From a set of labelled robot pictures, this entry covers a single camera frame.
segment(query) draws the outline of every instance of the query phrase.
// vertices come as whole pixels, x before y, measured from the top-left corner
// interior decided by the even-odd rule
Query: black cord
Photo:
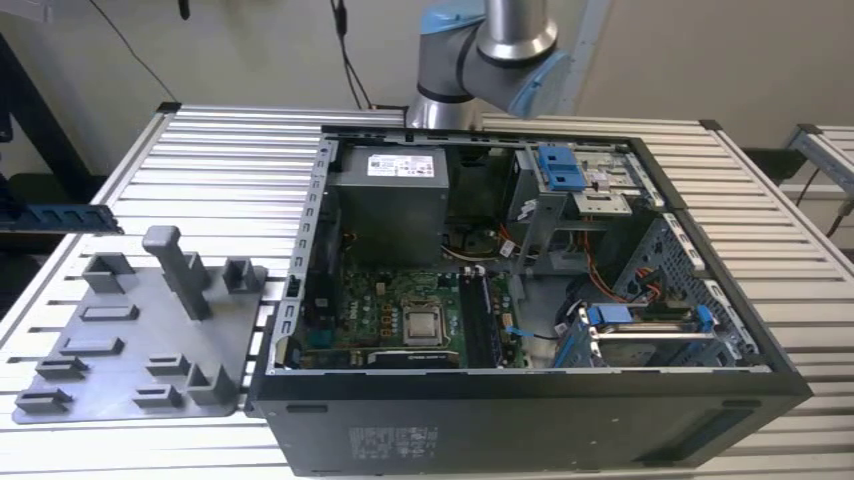
[[[647,291],[649,291],[649,288],[643,287],[638,292],[638,295],[635,295],[629,299],[629,303],[635,303],[635,300],[638,300],[641,298],[641,295],[643,295]]]
[[[555,325],[560,325],[566,320],[566,316],[571,313],[570,308],[573,308],[573,304],[575,303],[575,293],[578,291],[578,288],[585,283],[586,278],[587,276],[574,277],[573,280],[570,280],[570,283],[567,283],[566,285],[563,303],[560,304],[560,307],[558,307],[558,311],[555,312]]]
[[[795,200],[795,207],[801,205],[801,200],[803,200],[803,195],[806,195],[806,191],[810,189],[810,185],[813,184],[813,180],[818,176],[819,168],[815,168],[813,175],[810,175],[810,179],[806,181],[806,185],[803,185],[803,190],[801,190],[801,195],[798,195],[798,200]]]
[[[89,0],[89,3],[95,7],[95,10],[97,10],[97,13],[101,14],[101,17],[104,17],[104,20],[107,20],[107,23],[112,27],[112,30],[116,32],[116,35],[119,35],[119,38],[121,39],[121,42],[124,43],[124,46],[128,47],[128,51],[131,52],[131,55],[133,56],[133,58],[136,59],[139,64],[143,66],[143,68],[148,71],[148,73],[151,73],[151,76],[155,78],[155,80],[158,81],[158,83],[163,87],[163,90],[166,90],[166,93],[170,96],[170,98],[172,99],[172,101],[178,102],[178,98],[175,97],[175,94],[172,93],[172,90],[170,90],[170,87],[166,86],[166,83],[163,83],[163,80],[160,80],[160,77],[158,76],[158,74],[154,72],[151,67],[148,67],[148,64],[146,64],[143,59],[139,58],[139,55],[136,55],[136,52],[133,51],[133,47],[131,47],[131,43],[128,42],[128,39],[124,38],[124,35],[121,34],[121,31],[119,30],[119,27],[116,27],[116,24],[112,23],[112,20],[107,16],[107,13],[104,12],[104,10],[101,9],[101,7],[99,7],[97,3],[95,3],[95,0]]]
[[[338,36],[338,45],[342,50],[342,61],[344,63],[344,75],[347,77],[347,85],[350,86],[350,93],[352,94],[352,99],[356,102],[356,107],[362,109],[362,102],[359,101],[359,95],[356,94],[356,89],[352,83],[355,78],[356,84],[359,85],[359,91],[364,96],[364,101],[367,103],[367,106],[370,109],[372,109],[374,103],[371,102],[368,93],[364,90],[362,79],[359,78],[359,74],[356,73],[356,69],[352,66],[352,62],[350,61],[350,55],[347,53],[347,43],[344,41],[344,36],[347,35],[347,6],[344,5],[344,0],[338,0],[338,6],[335,5],[335,0],[330,0],[330,8],[332,9],[332,18],[335,19],[335,35]]]
[[[837,219],[833,221],[833,225],[830,225],[830,230],[827,230],[827,233],[825,234],[827,238],[830,238],[833,234],[837,233],[837,229],[839,228],[839,224],[842,223],[842,218],[842,215],[837,215]]]

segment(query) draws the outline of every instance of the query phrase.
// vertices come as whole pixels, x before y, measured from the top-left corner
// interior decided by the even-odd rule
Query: blue plastic latch
[[[711,332],[711,329],[715,326],[715,317],[706,305],[697,306],[697,318],[699,319],[701,331]]]
[[[538,153],[539,166],[548,180],[548,188],[567,192],[583,191],[587,188],[587,181],[570,147],[540,143]]]
[[[602,317],[602,323],[631,323],[631,313],[622,305],[599,305],[595,308]]]
[[[587,320],[590,320],[590,325],[599,325],[602,323],[599,308],[593,307],[587,310]]]

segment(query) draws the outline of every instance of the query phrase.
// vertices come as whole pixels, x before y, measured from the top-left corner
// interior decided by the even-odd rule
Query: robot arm
[[[456,0],[422,17],[418,96],[407,125],[479,128],[475,98],[514,116],[552,111],[570,73],[546,0]]]

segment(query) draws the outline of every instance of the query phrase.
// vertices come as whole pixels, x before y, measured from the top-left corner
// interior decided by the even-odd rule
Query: metal workbench
[[[262,325],[282,293],[320,125],[400,123],[396,112],[184,106],[178,113],[156,114],[95,198],[111,205],[127,235],[65,237],[0,322],[0,473],[48,472],[63,479],[291,476],[263,420],[242,413],[21,426],[11,419],[13,400],[85,291],[79,275],[87,257],[123,251],[132,265],[154,265],[140,247],[152,224],[178,225],[184,250],[199,251],[208,264],[247,255],[270,268]],[[487,116],[484,125],[488,130],[643,138],[810,381],[814,398],[697,471],[670,470],[669,478],[854,478],[854,266],[726,134],[698,122],[662,120]],[[250,357],[247,372],[252,368]],[[540,472],[507,478],[565,476]]]
[[[806,158],[854,196],[854,127],[798,125],[789,148]]]

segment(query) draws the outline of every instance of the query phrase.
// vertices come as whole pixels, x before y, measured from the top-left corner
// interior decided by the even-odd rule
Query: black metal stand
[[[123,233],[109,208],[87,205],[97,188],[96,181],[0,34],[0,143],[13,138],[12,115],[53,171],[65,197],[76,203],[25,204],[13,197],[0,174],[0,231]]]
[[[89,171],[0,34],[0,142],[12,141],[9,114],[15,116],[71,201],[88,202],[96,190]]]

